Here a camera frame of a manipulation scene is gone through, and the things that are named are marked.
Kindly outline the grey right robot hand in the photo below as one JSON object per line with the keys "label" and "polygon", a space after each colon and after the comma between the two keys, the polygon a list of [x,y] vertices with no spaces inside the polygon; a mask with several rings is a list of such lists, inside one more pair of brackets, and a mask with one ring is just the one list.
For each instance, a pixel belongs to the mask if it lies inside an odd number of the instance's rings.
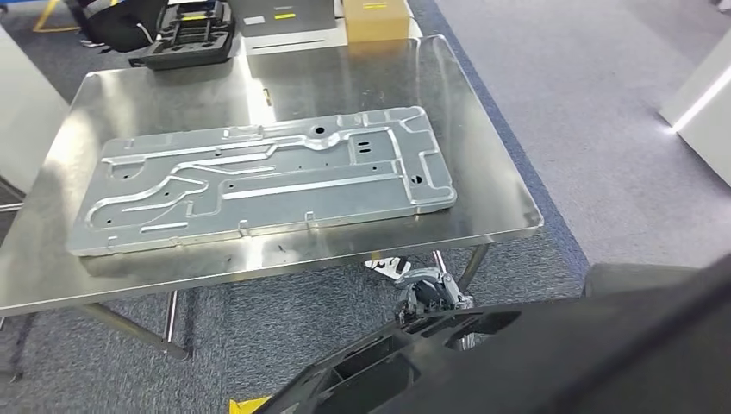
{"label": "grey right robot hand", "polygon": [[463,293],[455,278],[437,267],[409,270],[394,281],[401,292],[395,321],[404,326],[429,313],[471,309],[474,299]]}

